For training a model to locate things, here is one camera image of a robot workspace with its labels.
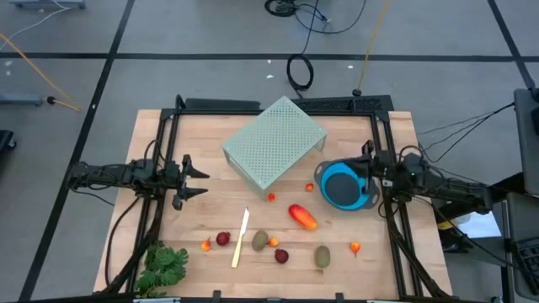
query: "wooden tabletop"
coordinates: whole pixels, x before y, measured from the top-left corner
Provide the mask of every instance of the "wooden tabletop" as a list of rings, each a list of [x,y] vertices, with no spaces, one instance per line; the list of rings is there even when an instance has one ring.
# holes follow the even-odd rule
[[[155,138],[159,115],[159,110],[139,111],[128,161],[142,158],[145,147]],[[392,112],[390,117],[396,150],[416,145],[411,114]],[[342,292],[346,299],[398,298],[387,225],[376,208],[337,210],[322,198],[316,186],[312,192],[305,191],[305,185],[313,182],[313,169],[321,161],[360,154],[361,146],[372,137],[370,121],[363,117],[313,118],[328,132],[323,152],[310,151],[272,185],[275,202],[264,202],[227,165],[221,149],[224,141],[255,116],[180,116],[173,158],[181,161],[185,153],[190,154],[194,167],[210,174],[211,178],[188,181],[188,186],[206,188],[209,192],[190,199],[181,211],[172,207],[173,191],[168,191],[160,240],[174,249],[186,248],[189,262],[185,279],[163,291],[183,297],[208,297],[213,290],[221,290],[223,297],[331,299],[336,292]],[[110,226],[133,199],[132,191],[120,190]],[[318,229],[302,230],[288,215],[291,204],[307,208],[317,219]],[[239,265],[231,268],[245,206],[251,214],[248,230],[243,238]],[[111,277],[120,271],[132,253],[140,211],[141,203],[125,216],[115,233]],[[432,209],[414,200],[408,203],[408,214],[416,255],[438,285],[451,293]],[[279,248],[290,254],[286,264],[274,260],[272,247],[261,252],[251,248],[253,234],[258,230],[279,239]],[[215,243],[220,231],[232,234],[231,242],[225,247]],[[212,248],[203,252],[200,244],[208,237],[211,237]],[[361,244],[357,258],[350,251],[351,242]],[[313,262],[314,250],[320,245],[329,247],[331,252],[331,264],[325,269],[318,269]],[[401,259],[404,272],[409,273],[405,257]],[[103,288],[104,258],[95,283],[96,290]],[[411,283],[407,283],[407,290],[413,293]]]

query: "knife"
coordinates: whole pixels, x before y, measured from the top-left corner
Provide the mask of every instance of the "knife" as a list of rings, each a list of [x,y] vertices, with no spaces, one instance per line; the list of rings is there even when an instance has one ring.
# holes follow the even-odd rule
[[[237,262],[239,262],[239,253],[242,250],[242,240],[245,231],[247,230],[247,222],[249,221],[249,208],[245,208],[243,213],[242,229],[239,231],[239,239],[237,240],[236,251],[234,252],[234,258],[232,258],[232,267],[237,267]]]

